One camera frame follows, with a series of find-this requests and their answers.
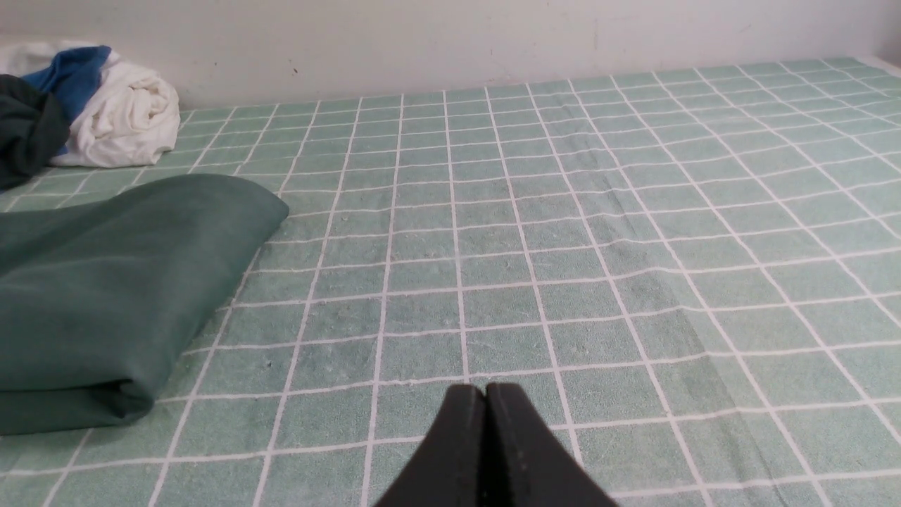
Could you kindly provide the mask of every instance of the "pile of clothes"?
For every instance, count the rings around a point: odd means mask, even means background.
[[[0,189],[47,164],[151,165],[175,146],[178,94],[108,46],[0,48]]]

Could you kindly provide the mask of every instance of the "blue cloth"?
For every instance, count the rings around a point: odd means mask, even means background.
[[[100,68],[110,51],[109,46],[60,51],[49,67],[22,79],[42,92],[52,93],[62,106],[68,124],[72,124],[100,88]]]

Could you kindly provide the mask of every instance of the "folded green cloth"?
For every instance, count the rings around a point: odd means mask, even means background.
[[[0,435],[147,414],[286,216],[268,190],[216,175],[0,214]]]

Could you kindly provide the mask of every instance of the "bed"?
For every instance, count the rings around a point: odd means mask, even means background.
[[[3,505],[370,505],[520,383],[623,506],[901,503],[901,78],[853,59],[188,111],[157,166],[291,215],[130,427],[0,438]]]

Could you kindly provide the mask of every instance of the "folded towel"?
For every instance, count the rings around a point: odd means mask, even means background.
[[[72,124],[100,88],[100,68],[110,51],[109,46],[60,51],[49,67],[22,79],[42,92],[52,93],[62,106],[67,123]]]
[[[103,84],[72,124],[68,153],[53,165],[125,167],[157,163],[178,136],[178,93],[154,70],[112,51]]]
[[[144,416],[286,215],[260,185],[212,174],[0,213],[0,435]]]

